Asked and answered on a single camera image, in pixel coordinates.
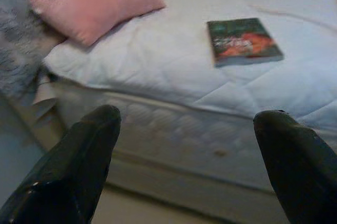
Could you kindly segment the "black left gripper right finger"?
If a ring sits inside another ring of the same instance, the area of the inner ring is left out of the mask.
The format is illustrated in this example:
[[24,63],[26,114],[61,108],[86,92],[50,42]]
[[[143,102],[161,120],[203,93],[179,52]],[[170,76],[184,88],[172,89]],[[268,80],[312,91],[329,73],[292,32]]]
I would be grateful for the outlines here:
[[282,110],[253,119],[270,183],[290,223],[336,223],[336,153]]

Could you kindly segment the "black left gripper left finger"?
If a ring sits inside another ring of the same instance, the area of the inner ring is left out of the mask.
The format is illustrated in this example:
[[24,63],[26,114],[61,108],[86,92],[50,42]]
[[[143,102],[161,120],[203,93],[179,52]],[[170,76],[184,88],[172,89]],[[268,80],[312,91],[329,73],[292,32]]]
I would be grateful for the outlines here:
[[112,105],[74,123],[1,207],[1,223],[91,223],[120,127]]

